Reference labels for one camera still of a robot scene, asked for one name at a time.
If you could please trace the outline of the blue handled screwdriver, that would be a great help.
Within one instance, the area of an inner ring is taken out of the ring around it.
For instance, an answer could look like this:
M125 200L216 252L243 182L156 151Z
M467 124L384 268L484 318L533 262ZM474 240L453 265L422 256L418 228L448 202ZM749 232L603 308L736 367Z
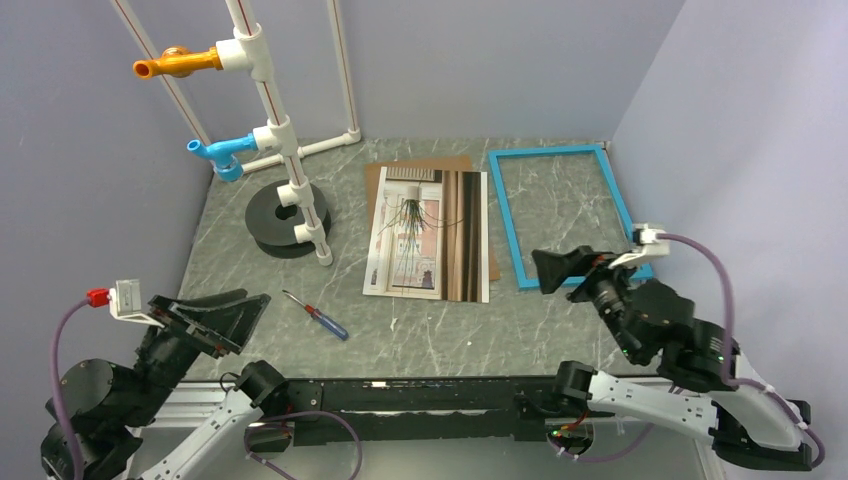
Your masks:
M312 306L311 304L302 301L288 290L283 289L282 293L289 299L294 301L296 304L298 304L314 321L316 321L323 328L331 332L339 340L346 341L349 339L349 332L329 315L325 314L320 309Z

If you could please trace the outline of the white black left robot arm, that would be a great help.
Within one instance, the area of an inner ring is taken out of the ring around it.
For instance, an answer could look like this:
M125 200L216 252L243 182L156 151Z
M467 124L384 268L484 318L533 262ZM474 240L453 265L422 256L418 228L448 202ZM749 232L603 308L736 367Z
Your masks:
M149 326L133 366L83 360L58 373L58 346L50 347L55 422L40 445L50 479L114 479L143 441L134 430L153 424L200 355L240 353L271 298L243 289L194 300L154 296ZM226 436L259 418L272 420L288 406L287 381L270 364L247 364L236 383L199 427L143 473L145 479L190 479L223 447Z

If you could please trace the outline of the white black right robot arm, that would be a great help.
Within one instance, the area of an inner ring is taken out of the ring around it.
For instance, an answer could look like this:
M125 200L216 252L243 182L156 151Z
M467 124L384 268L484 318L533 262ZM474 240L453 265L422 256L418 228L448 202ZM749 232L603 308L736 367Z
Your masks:
M632 267L612 252L581 246L569 253L535 250L532 258L542 293L580 277L568 300L592 304L625 358L634 365L657 360L658 375L673 386L661 391L564 361L550 391L557 411L638 418L751 470L814 469L816 452L805 441L809 404L767 386L723 327L695 317L692 300L656 279L632 286Z

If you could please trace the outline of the blue picture frame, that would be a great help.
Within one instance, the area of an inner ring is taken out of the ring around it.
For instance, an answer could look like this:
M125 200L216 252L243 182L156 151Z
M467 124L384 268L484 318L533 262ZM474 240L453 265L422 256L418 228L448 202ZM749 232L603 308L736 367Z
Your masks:
M633 220L601 145L492 150L488 162L519 290L539 287L532 249L630 247Z

